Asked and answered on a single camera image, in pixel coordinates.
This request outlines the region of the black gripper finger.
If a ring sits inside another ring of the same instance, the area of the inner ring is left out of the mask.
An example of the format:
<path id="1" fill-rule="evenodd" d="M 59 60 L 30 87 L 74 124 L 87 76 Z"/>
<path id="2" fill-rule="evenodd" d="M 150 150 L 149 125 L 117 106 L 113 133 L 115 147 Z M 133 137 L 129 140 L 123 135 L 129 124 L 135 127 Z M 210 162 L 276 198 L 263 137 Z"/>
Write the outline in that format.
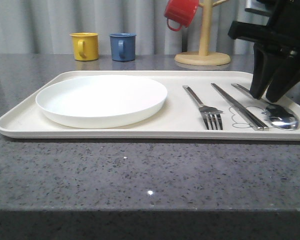
<path id="1" fill-rule="evenodd" d="M 300 51 L 291 51 L 275 70 L 266 92 L 270 102 L 277 102 L 300 82 Z"/>
<path id="2" fill-rule="evenodd" d="M 249 93 L 260 99 L 272 81 L 272 77 L 283 61 L 279 48 L 261 43 L 253 45 L 254 69 Z"/>

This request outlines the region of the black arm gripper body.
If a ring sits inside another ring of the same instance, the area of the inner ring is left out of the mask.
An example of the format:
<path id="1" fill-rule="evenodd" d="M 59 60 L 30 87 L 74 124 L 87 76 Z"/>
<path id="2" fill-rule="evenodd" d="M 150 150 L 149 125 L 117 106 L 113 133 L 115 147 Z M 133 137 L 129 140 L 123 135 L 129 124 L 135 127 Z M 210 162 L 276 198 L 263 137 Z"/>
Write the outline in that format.
<path id="1" fill-rule="evenodd" d="M 300 50 L 300 0 L 278 0 L 266 25 L 233 21 L 228 35 Z"/>

